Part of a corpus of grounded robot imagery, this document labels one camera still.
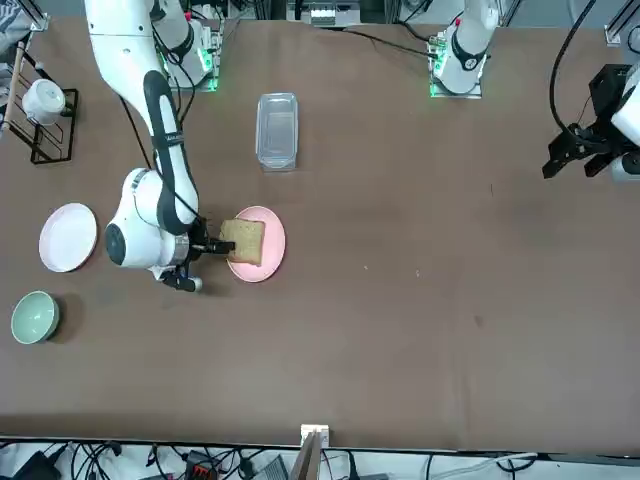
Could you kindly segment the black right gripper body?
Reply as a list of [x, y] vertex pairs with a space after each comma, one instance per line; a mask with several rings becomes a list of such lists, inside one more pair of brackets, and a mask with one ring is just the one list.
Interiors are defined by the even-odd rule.
[[186, 262], [197, 261], [202, 255], [209, 252], [209, 234], [206, 220], [196, 218], [188, 231], [189, 251]]

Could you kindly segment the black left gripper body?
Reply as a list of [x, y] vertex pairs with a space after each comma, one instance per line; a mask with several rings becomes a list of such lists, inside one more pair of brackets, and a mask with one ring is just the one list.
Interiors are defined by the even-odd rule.
[[633, 87], [627, 81], [633, 74], [630, 64], [606, 64], [589, 82], [595, 120], [586, 131], [633, 130]]

